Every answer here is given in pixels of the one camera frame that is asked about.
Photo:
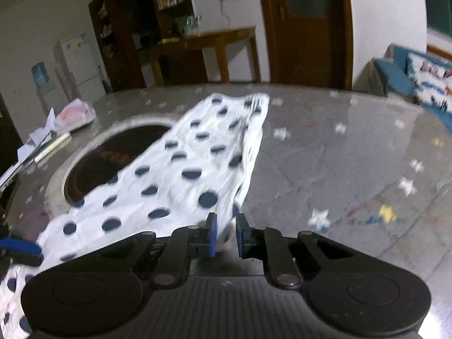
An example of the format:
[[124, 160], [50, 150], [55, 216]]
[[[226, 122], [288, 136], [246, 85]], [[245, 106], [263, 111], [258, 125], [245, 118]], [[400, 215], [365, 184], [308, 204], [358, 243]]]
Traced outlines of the dark green window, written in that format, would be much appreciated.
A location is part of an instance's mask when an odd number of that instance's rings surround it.
[[427, 26], [441, 34], [451, 37], [452, 0], [425, 0]]

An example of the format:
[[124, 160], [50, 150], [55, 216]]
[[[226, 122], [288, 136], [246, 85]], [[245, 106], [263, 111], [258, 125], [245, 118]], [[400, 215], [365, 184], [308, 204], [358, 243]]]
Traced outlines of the round induction cooktop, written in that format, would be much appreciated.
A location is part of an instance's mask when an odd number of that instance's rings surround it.
[[89, 136], [52, 174], [44, 194], [46, 212], [54, 217], [68, 212], [134, 161], [178, 119], [171, 114], [142, 114]]

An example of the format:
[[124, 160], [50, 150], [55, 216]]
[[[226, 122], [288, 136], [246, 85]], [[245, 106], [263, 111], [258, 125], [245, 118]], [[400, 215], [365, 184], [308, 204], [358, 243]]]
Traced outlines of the white refrigerator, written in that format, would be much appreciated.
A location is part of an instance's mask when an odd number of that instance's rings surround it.
[[54, 56], [70, 100], [93, 104], [106, 95], [86, 32], [58, 41]]

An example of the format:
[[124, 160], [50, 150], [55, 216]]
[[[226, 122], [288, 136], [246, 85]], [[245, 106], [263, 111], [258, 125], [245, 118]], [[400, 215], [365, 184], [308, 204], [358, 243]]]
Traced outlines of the butterfly print pillow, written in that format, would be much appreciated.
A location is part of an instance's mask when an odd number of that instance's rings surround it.
[[451, 68], [409, 53], [407, 74], [414, 83], [416, 97], [420, 103], [442, 112], [451, 112]]

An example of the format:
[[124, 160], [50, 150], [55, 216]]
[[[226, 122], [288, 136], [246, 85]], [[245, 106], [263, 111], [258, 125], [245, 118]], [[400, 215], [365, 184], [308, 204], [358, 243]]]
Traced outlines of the pink tissue pack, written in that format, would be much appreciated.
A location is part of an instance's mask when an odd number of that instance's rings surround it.
[[55, 129], [59, 134], [73, 132], [91, 124], [96, 117], [97, 114], [90, 103], [76, 98], [55, 118]]

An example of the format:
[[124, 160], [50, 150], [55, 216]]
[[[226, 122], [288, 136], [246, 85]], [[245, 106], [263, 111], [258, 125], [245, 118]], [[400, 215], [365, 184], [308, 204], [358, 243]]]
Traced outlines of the blue sofa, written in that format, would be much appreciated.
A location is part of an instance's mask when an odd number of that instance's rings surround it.
[[451, 54], [435, 46], [428, 46], [427, 53], [390, 44], [384, 57], [372, 58], [353, 84], [356, 92], [388, 97], [400, 96], [410, 103], [419, 104], [416, 98], [416, 86], [408, 76], [408, 54], [413, 53], [442, 67], [451, 68]]

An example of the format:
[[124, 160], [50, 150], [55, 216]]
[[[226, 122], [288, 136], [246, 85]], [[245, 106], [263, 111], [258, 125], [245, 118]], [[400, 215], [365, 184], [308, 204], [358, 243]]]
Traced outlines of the brown wooden door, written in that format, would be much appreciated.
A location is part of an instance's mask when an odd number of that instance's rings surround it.
[[351, 0], [261, 0], [270, 82], [352, 87]]

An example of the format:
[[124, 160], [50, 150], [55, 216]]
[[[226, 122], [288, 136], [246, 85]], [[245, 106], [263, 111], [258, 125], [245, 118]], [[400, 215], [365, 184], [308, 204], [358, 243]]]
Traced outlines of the crumpled white paper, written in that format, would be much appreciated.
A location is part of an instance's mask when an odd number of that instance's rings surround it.
[[1, 191], [11, 183], [12, 178], [25, 166], [34, 154], [45, 143], [51, 140], [51, 136], [56, 133], [55, 110], [51, 108], [45, 127], [40, 127], [30, 133], [28, 141], [17, 150], [18, 160], [1, 176]]

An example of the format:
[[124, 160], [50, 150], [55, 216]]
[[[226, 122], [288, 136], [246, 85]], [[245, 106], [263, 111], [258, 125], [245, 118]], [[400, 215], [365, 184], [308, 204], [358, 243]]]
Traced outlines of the glass kettle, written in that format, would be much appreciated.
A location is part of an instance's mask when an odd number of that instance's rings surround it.
[[183, 37], [197, 36], [201, 22], [200, 15], [187, 15], [181, 17], [178, 22], [178, 28]]

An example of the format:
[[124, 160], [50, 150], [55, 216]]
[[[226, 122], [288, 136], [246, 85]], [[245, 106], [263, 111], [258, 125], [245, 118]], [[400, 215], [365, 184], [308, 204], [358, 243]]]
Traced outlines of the dark wooden shelf cabinet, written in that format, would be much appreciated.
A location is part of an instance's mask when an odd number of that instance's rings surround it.
[[144, 88], [149, 51], [180, 38], [178, 21], [193, 14], [192, 0], [92, 0], [89, 10], [114, 92]]

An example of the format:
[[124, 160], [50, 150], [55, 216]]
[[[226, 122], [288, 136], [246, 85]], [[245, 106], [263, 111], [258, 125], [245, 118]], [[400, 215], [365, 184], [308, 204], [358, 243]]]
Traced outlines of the white marker pen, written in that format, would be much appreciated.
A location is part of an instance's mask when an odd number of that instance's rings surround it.
[[55, 141], [52, 141], [52, 143], [39, 151], [39, 153], [33, 158], [33, 162], [35, 164], [43, 162], [50, 155], [54, 154], [55, 151], [58, 151], [59, 149], [62, 149], [64, 146], [66, 146], [66, 144], [68, 144], [70, 140], [71, 134], [69, 132], [62, 134], [61, 136], [56, 138]]

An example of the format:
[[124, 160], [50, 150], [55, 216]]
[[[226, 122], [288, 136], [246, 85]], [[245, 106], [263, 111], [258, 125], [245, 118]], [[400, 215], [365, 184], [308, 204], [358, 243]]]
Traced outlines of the water dispenser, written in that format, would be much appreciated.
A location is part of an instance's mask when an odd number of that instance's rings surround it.
[[49, 113], [51, 109], [54, 109], [56, 115], [60, 113], [68, 102], [64, 94], [51, 81], [44, 62], [34, 65], [31, 73], [44, 112]]

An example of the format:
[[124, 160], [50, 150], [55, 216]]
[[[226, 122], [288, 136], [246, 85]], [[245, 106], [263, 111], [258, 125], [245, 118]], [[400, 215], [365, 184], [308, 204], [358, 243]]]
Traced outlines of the white polka dot garment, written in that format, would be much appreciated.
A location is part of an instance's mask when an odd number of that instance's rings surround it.
[[269, 102], [267, 94], [211, 94], [113, 180], [52, 219], [38, 237], [41, 266], [12, 266], [1, 281], [3, 336], [30, 335], [20, 297], [26, 279], [43, 270], [139, 232], [169, 236], [211, 212], [225, 236], [250, 187]]

